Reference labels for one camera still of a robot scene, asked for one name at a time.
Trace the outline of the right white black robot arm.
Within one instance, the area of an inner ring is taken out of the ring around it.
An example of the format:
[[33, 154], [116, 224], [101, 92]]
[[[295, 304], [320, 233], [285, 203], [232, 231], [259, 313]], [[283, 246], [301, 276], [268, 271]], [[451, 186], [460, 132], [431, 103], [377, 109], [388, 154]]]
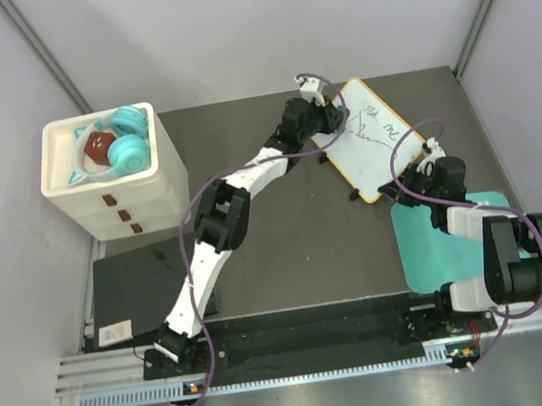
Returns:
[[542, 305], [542, 212], [469, 201], [466, 164], [459, 157], [439, 157], [410, 164], [378, 192], [409, 208], [431, 210], [433, 229], [482, 243], [483, 273], [472, 279], [445, 283], [442, 303], [434, 313], [439, 329], [461, 333], [472, 313], [497, 306], [532, 302]]

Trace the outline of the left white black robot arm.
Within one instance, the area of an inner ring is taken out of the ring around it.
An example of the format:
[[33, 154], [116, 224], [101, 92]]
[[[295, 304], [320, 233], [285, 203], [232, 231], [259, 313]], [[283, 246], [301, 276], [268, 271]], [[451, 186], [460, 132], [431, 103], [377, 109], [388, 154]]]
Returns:
[[203, 329], [205, 309], [223, 265], [245, 240], [254, 197], [308, 154], [304, 145], [314, 135], [331, 134], [332, 143], [342, 135], [349, 109], [343, 95], [338, 97], [339, 106], [320, 96], [289, 99], [281, 123], [257, 155], [243, 166], [217, 173], [190, 202], [197, 208], [193, 255], [187, 255], [185, 242], [179, 240], [185, 279], [154, 343], [170, 369], [186, 374], [197, 365], [194, 340]]

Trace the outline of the yellow framed whiteboard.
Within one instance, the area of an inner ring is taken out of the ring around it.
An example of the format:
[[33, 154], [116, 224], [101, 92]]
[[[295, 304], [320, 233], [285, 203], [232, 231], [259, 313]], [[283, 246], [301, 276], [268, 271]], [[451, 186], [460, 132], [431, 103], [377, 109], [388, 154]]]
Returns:
[[349, 109], [342, 136], [320, 133], [311, 139], [349, 183], [349, 199], [373, 204], [381, 197], [378, 189], [420, 157], [425, 138], [362, 79], [353, 77], [340, 93]]

